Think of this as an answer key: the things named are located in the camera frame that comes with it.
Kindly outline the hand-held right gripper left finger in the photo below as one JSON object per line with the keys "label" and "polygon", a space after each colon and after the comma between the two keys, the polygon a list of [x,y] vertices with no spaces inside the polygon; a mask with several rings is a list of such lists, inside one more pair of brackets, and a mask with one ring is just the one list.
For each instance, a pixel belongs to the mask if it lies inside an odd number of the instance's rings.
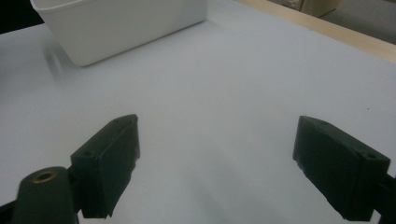
{"label": "hand-held right gripper left finger", "polygon": [[71,156],[76,209],[85,218],[107,218],[127,188],[140,158],[138,117],[111,120]]}

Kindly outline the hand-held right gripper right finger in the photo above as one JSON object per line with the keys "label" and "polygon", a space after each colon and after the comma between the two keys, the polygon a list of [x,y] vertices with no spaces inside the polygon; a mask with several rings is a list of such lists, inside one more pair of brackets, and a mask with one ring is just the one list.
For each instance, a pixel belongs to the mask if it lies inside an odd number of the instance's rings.
{"label": "hand-held right gripper right finger", "polygon": [[327,121],[299,117],[292,158],[348,221],[391,221],[390,158]]}

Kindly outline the white plastic bin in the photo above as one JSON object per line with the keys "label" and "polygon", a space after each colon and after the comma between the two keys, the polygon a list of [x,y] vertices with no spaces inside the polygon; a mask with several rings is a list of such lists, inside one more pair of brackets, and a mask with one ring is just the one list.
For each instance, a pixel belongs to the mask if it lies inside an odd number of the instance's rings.
{"label": "white plastic bin", "polygon": [[169,35],[207,17],[208,0],[30,0],[79,66]]}

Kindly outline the white table sheet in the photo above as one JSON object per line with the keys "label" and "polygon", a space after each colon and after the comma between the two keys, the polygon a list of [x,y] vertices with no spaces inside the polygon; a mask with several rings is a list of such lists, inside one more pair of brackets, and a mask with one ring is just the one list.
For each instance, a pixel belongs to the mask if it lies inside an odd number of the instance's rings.
{"label": "white table sheet", "polygon": [[87,67],[46,25],[0,35],[0,205],[21,180],[135,114],[141,156],[112,217],[81,224],[347,224],[292,151],[300,116],[389,157],[396,63],[234,0]]}

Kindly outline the wooden table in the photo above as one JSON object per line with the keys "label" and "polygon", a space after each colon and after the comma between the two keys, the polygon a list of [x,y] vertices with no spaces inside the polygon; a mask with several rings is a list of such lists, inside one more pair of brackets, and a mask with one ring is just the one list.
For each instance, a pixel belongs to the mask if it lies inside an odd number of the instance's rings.
{"label": "wooden table", "polygon": [[345,27],[306,15],[296,10],[282,7],[268,0],[236,0],[249,7],[298,24],[310,31],[362,50],[381,59],[396,63],[396,45],[365,35]]}

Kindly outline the black curtain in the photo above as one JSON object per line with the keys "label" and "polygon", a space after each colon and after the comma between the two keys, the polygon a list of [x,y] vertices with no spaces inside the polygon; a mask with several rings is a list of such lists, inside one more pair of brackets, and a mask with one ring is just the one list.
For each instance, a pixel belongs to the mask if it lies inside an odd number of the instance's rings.
{"label": "black curtain", "polygon": [[42,23],[30,0],[0,0],[0,35]]}

